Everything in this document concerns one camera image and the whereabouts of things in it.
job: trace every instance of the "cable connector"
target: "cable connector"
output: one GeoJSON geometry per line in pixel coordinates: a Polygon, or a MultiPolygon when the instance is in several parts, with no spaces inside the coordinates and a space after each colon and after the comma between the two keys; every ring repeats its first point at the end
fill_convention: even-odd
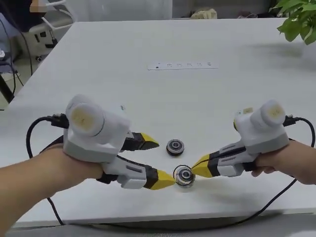
{"type": "Polygon", "coordinates": [[[291,126],[291,125],[296,124],[296,122],[297,122],[297,119],[293,115],[286,115],[283,126],[284,127],[291,126]]]}
{"type": "Polygon", "coordinates": [[[60,127],[64,129],[69,128],[69,121],[65,114],[53,115],[51,125],[54,127],[60,127]]]}

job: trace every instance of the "metal ring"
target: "metal ring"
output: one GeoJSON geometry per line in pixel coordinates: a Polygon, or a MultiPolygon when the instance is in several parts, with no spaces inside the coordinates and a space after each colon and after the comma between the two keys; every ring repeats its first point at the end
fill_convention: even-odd
{"type": "Polygon", "coordinates": [[[189,188],[193,185],[196,176],[187,165],[178,165],[173,171],[173,178],[180,187],[189,188]]]}
{"type": "Polygon", "coordinates": [[[178,139],[173,139],[167,143],[166,149],[169,155],[177,157],[184,152],[184,143],[178,139]]]}

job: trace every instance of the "human hand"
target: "human hand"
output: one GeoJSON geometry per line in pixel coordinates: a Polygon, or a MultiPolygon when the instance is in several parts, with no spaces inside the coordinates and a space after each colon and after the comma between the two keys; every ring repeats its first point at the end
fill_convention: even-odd
{"type": "Polygon", "coordinates": [[[256,164],[259,168],[252,172],[254,177],[280,171],[303,184],[316,184],[316,149],[302,143],[290,141],[283,149],[260,155],[256,164]]]}
{"type": "Polygon", "coordinates": [[[80,161],[63,152],[62,144],[49,147],[35,157],[43,162],[52,180],[52,195],[82,183],[86,179],[99,179],[101,164],[80,161]]]}

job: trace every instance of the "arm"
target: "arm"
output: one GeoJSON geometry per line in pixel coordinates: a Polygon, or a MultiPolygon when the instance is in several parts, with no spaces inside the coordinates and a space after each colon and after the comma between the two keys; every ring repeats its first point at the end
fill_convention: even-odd
{"type": "Polygon", "coordinates": [[[35,204],[88,178],[102,167],[65,155],[60,146],[22,163],[0,168],[0,236],[35,204]]]}
{"type": "Polygon", "coordinates": [[[255,177],[280,171],[303,184],[316,184],[316,149],[302,143],[291,141],[283,149],[260,155],[256,163],[260,168],[252,172],[255,177]]]}

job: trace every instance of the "person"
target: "person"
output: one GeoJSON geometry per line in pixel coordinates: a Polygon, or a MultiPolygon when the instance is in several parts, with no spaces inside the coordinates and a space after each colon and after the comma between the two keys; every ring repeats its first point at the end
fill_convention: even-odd
{"type": "Polygon", "coordinates": [[[45,16],[45,12],[30,12],[32,2],[33,0],[0,0],[0,13],[12,26],[28,32],[33,26],[41,24],[41,18],[45,16]]]}
{"type": "MultiPolygon", "coordinates": [[[[316,149],[291,141],[285,148],[260,155],[257,177],[280,171],[303,184],[316,184],[316,149]]],[[[73,159],[63,153],[62,144],[54,145],[38,156],[0,168],[0,236],[35,204],[76,186],[85,179],[98,179],[102,167],[73,159]]]]}

